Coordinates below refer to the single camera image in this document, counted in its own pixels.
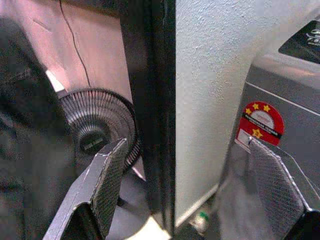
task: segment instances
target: mesh panel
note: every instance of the mesh panel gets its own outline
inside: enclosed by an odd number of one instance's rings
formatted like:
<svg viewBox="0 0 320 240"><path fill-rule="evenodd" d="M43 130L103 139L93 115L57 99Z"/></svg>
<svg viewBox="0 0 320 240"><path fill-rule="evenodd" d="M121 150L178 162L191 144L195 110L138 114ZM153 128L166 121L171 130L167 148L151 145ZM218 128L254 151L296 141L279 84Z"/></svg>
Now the mesh panel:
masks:
<svg viewBox="0 0 320 240"><path fill-rule="evenodd" d="M109 233L118 201L126 151L121 147L109 156L109 166L103 171L93 196L93 214L104 237Z"/></svg>
<svg viewBox="0 0 320 240"><path fill-rule="evenodd" d="M250 151L265 214L275 239L283 239L303 214L303 202L279 156L255 139Z"/></svg>

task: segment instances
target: black display panel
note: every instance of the black display panel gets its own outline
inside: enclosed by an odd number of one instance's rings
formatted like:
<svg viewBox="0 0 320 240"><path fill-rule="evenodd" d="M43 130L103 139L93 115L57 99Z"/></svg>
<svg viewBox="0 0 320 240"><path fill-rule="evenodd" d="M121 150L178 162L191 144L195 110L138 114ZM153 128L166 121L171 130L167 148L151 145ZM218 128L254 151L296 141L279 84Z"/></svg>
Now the black display panel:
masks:
<svg viewBox="0 0 320 240"><path fill-rule="evenodd" d="M320 64L320 21L311 21L280 48L279 53Z"/></svg>

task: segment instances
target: black door frame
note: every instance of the black door frame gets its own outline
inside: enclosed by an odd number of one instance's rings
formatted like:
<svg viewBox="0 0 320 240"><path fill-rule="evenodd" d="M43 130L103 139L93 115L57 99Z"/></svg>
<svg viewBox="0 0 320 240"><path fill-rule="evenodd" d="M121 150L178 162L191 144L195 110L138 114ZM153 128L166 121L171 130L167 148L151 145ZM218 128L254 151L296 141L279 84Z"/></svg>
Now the black door frame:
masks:
<svg viewBox="0 0 320 240"><path fill-rule="evenodd" d="M176 3L118 2L122 37L143 145L148 204L156 221L175 231Z"/></svg>

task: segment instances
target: baseboard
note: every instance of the baseboard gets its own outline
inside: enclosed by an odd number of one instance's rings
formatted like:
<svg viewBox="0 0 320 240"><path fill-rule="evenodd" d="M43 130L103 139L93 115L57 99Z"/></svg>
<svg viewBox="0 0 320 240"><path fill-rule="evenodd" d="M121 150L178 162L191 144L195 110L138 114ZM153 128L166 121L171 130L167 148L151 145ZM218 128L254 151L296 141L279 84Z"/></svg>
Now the baseboard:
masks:
<svg viewBox="0 0 320 240"><path fill-rule="evenodd" d="M202 204L204 204L217 190L218 184L214 185L205 195L203 195L198 201L196 201L182 216L175 221L175 227L178 228L183 224L190 216L197 211Z"/></svg>

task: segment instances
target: white label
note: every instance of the white label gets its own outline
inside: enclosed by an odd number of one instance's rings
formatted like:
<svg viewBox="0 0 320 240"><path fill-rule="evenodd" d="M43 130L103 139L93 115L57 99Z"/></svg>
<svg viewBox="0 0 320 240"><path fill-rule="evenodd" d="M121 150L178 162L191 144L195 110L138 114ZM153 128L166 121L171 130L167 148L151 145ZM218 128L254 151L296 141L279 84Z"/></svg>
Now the white label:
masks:
<svg viewBox="0 0 320 240"><path fill-rule="evenodd" d="M234 141L239 144L244 150L246 150L247 152L250 152L249 150L249 139L250 139L250 134L245 132L244 130L240 129L239 130L239 134L237 139L235 139Z"/></svg>

